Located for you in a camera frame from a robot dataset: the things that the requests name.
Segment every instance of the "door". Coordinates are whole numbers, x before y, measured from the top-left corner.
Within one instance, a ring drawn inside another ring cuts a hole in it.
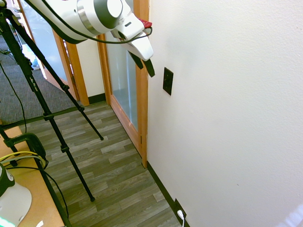
[[[69,91],[72,96],[76,100],[79,100],[79,94],[75,80],[73,79],[71,64],[69,63],[63,40],[24,0],[18,0],[18,6],[20,7],[23,25],[27,33],[31,36],[61,81],[70,87]],[[39,65],[44,78],[61,89],[45,66],[41,62],[39,62]]]
[[[126,0],[135,15],[148,20],[148,0]],[[117,41],[110,33],[100,39]],[[126,49],[98,43],[107,103],[112,106],[147,167],[147,71],[136,67]]]

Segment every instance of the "red tag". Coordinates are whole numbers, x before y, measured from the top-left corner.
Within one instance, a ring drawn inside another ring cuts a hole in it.
[[[146,21],[146,20],[142,20],[139,18],[139,20],[144,24],[144,28],[150,28],[152,26],[152,22]]]

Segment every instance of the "frosted glass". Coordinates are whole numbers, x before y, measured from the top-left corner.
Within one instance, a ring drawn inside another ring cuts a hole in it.
[[[133,1],[127,0],[126,2],[133,10]],[[106,39],[117,41],[110,32],[106,33]],[[135,63],[127,50],[118,44],[107,44],[107,53],[113,95],[138,130]]]
[[[28,25],[33,33],[36,45],[57,75],[67,81],[52,27],[24,0],[21,0],[21,5],[26,15]]]

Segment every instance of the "gray carpet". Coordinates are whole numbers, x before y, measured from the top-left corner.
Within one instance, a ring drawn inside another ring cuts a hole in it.
[[[0,35],[0,49],[7,50],[8,46]],[[0,53],[1,64],[9,77],[14,89],[21,99],[26,119],[43,115],[43,110],[31,91],[21,68],[15,63],[12,55]],[[34,78],[41,90],[50,110],[55,113],[75,107],[67,95],[47,82],[40,70],[33,71]],[[12,124],[23,120],[22,109],[12,88],[0,68],[0,119],[3,125]]]

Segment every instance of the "wooden door frame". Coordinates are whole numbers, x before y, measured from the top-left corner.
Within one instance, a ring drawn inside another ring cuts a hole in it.
[[[149,20],[149,0],[134,0],[134,14],[143,20]],[[99,35],[99,39],[105,40],[105,35]],[[121,124],[137,148],[142,157],[142,165],[147,167],[147,116],[148,116],[148,73],[146,68],[143,70],[136,66],[137,83],[137,113],[138,113],[138,133],[134,126],[129,122],[127,115],[112,95],[109,63],[107,56],[107,46],[98,43],[100,63],[103,74],[103,82],[107,104],[111,105]]]
[[[20,0],[17,0],[17,3],[21,9],[21,13],[23,15],[24,21],[26,23],[26,26],[28,28],[28,31],[30,33],[30,36],[32,38],[32,40],[35,42],[34,40],[34,36],[33,33],[30,29],[30,26],[28,24],[27,18],[25,16],[25,13],[23,11],[22,5]],[[83,77],[83,73],[82,73],[82,69],[81,69],[81,65],[80,65],[80,60],[79,60],[79,55],[78,55],[78,51],[77,51],[77,46],[75,44],[70,44],[68,42],[66,42],[67,44],[67,51],[69,52],[69,57],[70,57],[70,63],[67,57],[67,53],[66,53],[66,49],[63,43],[63,39],[59,37],[59,35],[57,35],[57,33],[53,30],[53,34],[55,37],[55,41],[56,41],[56,45],[59,51],[59,55],[63,64],[63,68],[64,68],[64,72],[67,78],[67,81],[61,79],[61,81],[66,84],[69,85],[70,89],[69,92],[71,93],[71,95],[76,99],[76,100],[80,100],[81,103],[84,106],[88,106],[89,105],[89,98],[87,95],[87,91],[86,91],[86,87],[85,87],[85,82],[84,82],[84,77]],[[73,74],[71,72],[71,68],[69,66],[69,64],[71,64],[72,68],[73,68]],[[50,72],[44,68],[45,74],[48,74],[48,80],[50,80],[50,82],[56,86],[57,88],[61,89],[59,84],[54,80],[54,78],[50,75]]]

